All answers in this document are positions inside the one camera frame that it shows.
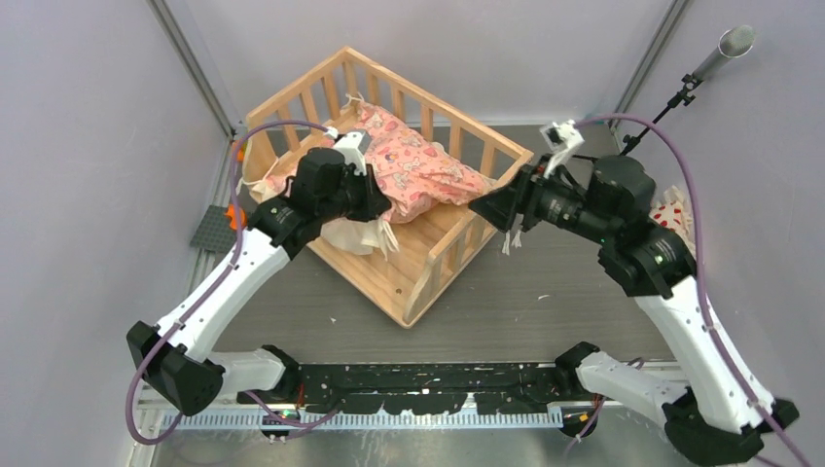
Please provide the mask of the pink unicorn print cushion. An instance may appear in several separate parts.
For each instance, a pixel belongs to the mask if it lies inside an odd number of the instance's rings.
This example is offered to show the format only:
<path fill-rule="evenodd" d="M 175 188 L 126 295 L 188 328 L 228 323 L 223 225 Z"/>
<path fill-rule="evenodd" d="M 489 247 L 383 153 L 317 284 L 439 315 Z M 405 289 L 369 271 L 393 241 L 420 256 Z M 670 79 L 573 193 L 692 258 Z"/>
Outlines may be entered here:
<path fill-rule="evenodd" d="M 320 236 L 335 248 L 359 256 L 376 249 L 384 256 L 396 253 L 400 245 L 394 226 L 439 204 L 465 205 L 494 186 L 494 179 L 450 156 L 443 145 L 427 141 L 388 110 L 361 97 L 355 101 L 355 127 L 372 138 L 366 163 L 373 167 L 391 207 L 369 223 L 338 219 L 325 224 Z"/>

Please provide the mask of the wooden slatted pet bed frame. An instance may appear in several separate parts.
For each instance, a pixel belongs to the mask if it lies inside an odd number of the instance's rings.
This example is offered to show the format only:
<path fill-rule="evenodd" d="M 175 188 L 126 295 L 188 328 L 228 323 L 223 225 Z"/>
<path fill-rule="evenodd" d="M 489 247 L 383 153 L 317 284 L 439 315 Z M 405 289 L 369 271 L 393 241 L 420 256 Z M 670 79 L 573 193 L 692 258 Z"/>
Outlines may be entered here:
<path fill-rule="evenodd" d="M 427 140 L 435 126 L 449 128 L 447 153 L 476 168 L 496 185 L 531 161 L 530 150 L 463 113 L 437 95 L 350 47 L 332 54 L 293 83 L 253 108 L 249 127 L 275 119 L 305 117 L 349 130 L 357 122 L 345 95 L 364 93 L 380 104 L 387 90 L 395 116 Z M 394 229 L 400 250 L 359 256 L 322 238 L 309 249 L 404 328 L 414 325 L 453 280 L 490 242 L 495 229 L 465 207 L 438 205 Z"/>

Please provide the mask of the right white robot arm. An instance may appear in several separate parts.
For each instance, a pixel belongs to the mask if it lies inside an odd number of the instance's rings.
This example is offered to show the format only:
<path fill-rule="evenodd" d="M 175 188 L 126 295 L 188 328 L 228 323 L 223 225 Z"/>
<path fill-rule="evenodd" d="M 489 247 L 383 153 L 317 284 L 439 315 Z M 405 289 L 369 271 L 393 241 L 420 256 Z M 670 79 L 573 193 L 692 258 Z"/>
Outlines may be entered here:
<path fill-rule="evenodd" d="M 471 210 L 500 232 L 546 222 L 595 242 L 599 264 L 654 323 L 686 376 L 676 384 L 580 342 L 555 361 L 558 392 L 625 405 L 661 426 L 673 447 L 700 466 L 755 458 L 763 435 L 788 427 L 798 410 L 763 387 L 750 402 L 738 383 L 747 375 L 742 359 L 720 355 L 716 342 L 725 334 L 714 311 L 699 303 L 694 253 L 651 217 L 654 180 L 632 158 L 606 157 L 581 186 L 564 168 L 546 174 L 549 160 L 522 166 L 509 183 L 471 201 Z"/>

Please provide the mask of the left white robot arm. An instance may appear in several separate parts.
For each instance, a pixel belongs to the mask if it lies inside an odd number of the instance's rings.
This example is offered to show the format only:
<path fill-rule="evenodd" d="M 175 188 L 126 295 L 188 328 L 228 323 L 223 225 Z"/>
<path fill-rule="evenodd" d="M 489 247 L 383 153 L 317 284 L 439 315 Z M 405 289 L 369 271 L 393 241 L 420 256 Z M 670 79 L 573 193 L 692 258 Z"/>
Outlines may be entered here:
<path fill-rule="evenodd" d="M 257 290 L 318 236 L 324 224 L 345 218 L 370 222 L 390 206 L 363 150 L 339 141 L 310 149 L 285 195 L 261 203 L 239 243 L 195 292 L 157 324 L 136 322 L 126 342 L 139 377 L 184 415 L 216 398 L 260 390 L 276 403 L 299 387 L 297 363 L 264 345 L 248 352 L 213 347 Z"/>

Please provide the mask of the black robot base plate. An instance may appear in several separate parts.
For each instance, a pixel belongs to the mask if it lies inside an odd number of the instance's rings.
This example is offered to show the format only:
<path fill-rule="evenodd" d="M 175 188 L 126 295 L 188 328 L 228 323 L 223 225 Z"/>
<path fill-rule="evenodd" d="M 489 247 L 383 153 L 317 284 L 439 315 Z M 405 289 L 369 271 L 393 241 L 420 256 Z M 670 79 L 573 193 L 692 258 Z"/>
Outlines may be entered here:
<path fill-rule="evenodd" d="M 565 371 L 540 363 L 302 364 L 285 389 L 240 392 L 237 401 L 253 396 L 309 413 L 367 415 L 454 414 L 471 400 L 479 414 L 543 413 L 550 403 L 595 401 Z"/>

